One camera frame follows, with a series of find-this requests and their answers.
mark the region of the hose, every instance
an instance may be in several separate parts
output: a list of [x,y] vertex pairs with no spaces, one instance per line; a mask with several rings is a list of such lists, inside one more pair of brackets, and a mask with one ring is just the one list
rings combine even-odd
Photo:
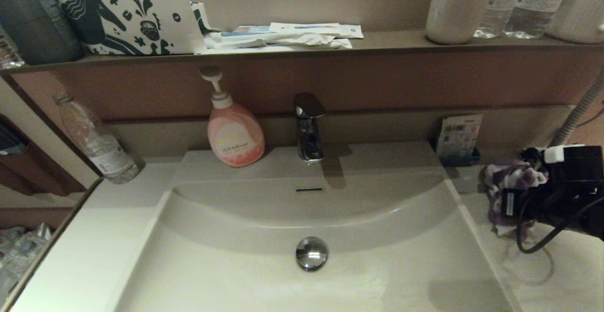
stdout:
[[568,141],[568,138],[570,138],[570,135],[577,127],[577,124],[579,124],[581,117],[587,112],[589,107],[593,105],[602,89],[604,89],[604,67],[600,70],[596,82],[589,90],[587,90],[587,93],[585,93],[577,107],[572,110],[567,120],[564,122],[564,125],[560,128],[556,136],[554,136],[549,147],[560,146]]

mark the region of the toiletry pouch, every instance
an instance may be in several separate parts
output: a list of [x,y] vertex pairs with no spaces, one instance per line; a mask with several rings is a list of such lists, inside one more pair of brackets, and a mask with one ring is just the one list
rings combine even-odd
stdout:
[[58,0],[94,54],[190,54],[205,49],[189,0]]

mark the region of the faucet handle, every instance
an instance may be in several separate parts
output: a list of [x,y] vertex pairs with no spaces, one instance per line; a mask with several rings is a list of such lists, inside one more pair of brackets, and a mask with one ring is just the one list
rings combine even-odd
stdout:
[[317,118],[325,115],[325,108],[311,93],[300,93],[294,96],[296,116],[300,118]]

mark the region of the soap dispenser bottle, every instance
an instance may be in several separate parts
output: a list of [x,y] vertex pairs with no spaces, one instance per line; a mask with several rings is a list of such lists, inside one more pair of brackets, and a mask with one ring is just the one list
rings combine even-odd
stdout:
[[222,71],[219,67],[201,67],[199,73],[214,85],[214,109],[208,125],[212,151],[231,167],[256,162],[265,150],[264,134],[258,121],[249,110],[234,103],[231,95],[220,88]]

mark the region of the sink drain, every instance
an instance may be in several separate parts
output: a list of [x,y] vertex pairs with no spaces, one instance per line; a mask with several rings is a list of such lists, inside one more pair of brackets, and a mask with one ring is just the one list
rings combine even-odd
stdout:
[[305,271],[316,271],[327,262],[327,244],[315,236],[310,236],[296,247],[296,260]]

